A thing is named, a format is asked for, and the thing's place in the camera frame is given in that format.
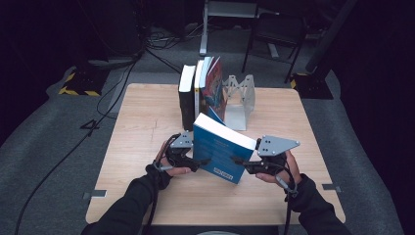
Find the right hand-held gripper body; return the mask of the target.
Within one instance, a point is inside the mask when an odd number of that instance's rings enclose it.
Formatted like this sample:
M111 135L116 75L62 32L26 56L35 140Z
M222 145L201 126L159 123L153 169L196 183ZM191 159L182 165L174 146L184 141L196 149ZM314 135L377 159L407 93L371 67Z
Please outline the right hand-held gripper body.
M275 175L281 172L287 161L286 151L300 145L297 140L264 135L258 139L255 147L257 155L261 158L259 172Z

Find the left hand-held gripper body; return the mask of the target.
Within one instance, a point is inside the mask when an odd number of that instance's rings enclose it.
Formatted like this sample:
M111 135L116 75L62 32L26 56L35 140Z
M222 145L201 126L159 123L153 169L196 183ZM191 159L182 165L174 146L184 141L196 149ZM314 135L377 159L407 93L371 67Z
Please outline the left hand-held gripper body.
M193 165L196 165L196 162L187 156L192 147L193 142L187 132L173 134L167 140L167 160L172 166L191 169Z

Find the plain blue book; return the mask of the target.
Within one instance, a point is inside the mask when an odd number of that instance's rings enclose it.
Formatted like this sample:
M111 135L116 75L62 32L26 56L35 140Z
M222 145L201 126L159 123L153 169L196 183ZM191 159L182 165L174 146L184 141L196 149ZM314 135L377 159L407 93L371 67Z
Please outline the plain blue book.
M202 169L238 184L245 168L236 164L233 157L248 161L256 141L205 114L199 114L194 121L193 136L193 159L209 160Z

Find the white expanding book rack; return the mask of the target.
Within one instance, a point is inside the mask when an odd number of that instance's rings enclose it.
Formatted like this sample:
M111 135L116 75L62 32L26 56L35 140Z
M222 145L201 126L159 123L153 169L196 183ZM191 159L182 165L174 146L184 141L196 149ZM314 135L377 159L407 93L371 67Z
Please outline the white expanding book rack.
M248 74L241 82L230 75L224 82L227 97L225 124L233 130L245 131L255 105L254 76Z

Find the black hardcover book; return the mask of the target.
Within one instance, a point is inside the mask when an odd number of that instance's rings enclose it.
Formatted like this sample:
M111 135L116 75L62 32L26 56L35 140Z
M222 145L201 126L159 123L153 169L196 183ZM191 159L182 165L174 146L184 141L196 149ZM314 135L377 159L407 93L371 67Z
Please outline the black hardcover book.
M193 88L195 71L195 66L184 65L178 85L182 125L183 129L188 131L193 130L195 120Z

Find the red and blue illustrated book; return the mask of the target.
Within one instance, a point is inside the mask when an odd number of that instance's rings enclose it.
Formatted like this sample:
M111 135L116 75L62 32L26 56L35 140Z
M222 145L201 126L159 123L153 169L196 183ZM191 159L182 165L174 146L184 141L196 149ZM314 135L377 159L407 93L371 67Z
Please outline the red and blue illustrated book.
M205 57L199 81L200 110L224 122L227 98L222 86L222 64L219 57Z

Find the person's left hand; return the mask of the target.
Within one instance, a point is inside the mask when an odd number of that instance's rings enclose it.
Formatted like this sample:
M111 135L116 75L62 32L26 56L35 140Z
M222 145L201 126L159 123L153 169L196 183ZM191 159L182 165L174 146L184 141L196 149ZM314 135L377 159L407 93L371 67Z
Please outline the person's left hand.
M161 163L161 165L164 167L164 171L170 175L181 175L181 174L187 174L191 172L191 169L189 167L173 167L169 161L167 160L165 156L165 148L167 147L167 143L163 142L160 151L157 155L157 160Z

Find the person's right hand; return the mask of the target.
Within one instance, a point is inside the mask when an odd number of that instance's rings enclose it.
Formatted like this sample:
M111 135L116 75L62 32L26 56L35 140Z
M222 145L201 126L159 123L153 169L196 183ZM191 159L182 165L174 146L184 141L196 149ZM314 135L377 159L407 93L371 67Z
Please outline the person's right hand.
M293 154L290 151L286 151L285 154L287 156L286 168L288 168L291 173L288 173L287 171L281 171L278 173L278 177L281 180L283 180L287 185L290 185L293 182L295 182L296 184L299 184L301 182L301 175L300 175L298 164L296 162L296 158L293 156ZM274 175L269 175L269 174L260 172L260 173L257 173L255 177L264 182L274 183L282 187L282 184L277 180L277 178Z

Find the black yellow striped stand base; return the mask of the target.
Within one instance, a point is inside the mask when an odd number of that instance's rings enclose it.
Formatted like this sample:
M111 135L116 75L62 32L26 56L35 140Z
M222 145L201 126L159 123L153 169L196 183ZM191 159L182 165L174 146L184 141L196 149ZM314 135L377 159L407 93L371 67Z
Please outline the black yellow striped stand base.
M317 79L312 74L293 73L290 76L290 85L302 99L333 99L326 81Z
M81 71L73 69L67 76L60 94L101 96L109 76L108 70Z

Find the black folding chair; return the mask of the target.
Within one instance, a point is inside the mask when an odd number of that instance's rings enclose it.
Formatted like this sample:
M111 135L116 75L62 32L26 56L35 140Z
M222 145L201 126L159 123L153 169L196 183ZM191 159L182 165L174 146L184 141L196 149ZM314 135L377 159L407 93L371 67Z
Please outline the black folding chair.
M251 53L255 41L290 48L291 53L286 59L278 59L278 62L290 65L285 78L285 83L287 83L296 64L305 35L306 27L303 17L271 13L260 14L252 26L242 71L245 71L248 55Z

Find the black equipment cabinet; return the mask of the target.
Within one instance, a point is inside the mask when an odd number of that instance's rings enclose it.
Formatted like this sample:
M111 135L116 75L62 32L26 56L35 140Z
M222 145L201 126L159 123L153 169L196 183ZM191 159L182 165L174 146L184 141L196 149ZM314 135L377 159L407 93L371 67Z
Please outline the black equipment cabinet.
M76 0L76 3L103 48L106 61L141 59L143 39L134 0Z

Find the black triangular bracket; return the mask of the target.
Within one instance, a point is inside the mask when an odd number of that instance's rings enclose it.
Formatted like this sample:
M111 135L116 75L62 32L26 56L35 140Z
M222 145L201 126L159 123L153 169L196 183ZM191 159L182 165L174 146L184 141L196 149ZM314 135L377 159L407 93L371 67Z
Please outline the black triangular bracket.
M87 130L87 136L90 137L93 134L94 130L99 129L98 121L95 119L91 119L87 121L86 123L82 124L80 126L80 129Z

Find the grey desk frame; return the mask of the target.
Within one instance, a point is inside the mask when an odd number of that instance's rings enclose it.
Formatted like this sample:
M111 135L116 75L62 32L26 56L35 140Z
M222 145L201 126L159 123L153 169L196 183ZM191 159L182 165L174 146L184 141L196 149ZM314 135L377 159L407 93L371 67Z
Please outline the grey desk frame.
M199 54L205 56L208 52L208 18L227 17L253 19L255 17L255 3L244 3L226 0L204 0L203 9L203 32Z

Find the dark slanted post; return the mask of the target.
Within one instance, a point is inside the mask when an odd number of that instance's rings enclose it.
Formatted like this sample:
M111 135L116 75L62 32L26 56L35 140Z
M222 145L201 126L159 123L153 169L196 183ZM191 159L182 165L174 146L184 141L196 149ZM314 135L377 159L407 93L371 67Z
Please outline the dark slanted post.
M357 0L334 0L342 2L343 5L337 9L337 14L331 21L328 30L322 37L320 44L318 45L316 51L308 61L305 69L309 72L316 72L318 69L322 68L324 58L328 55L330 46L334 42L337 33L340 31L341 27L345 23L349 13L353 9Z

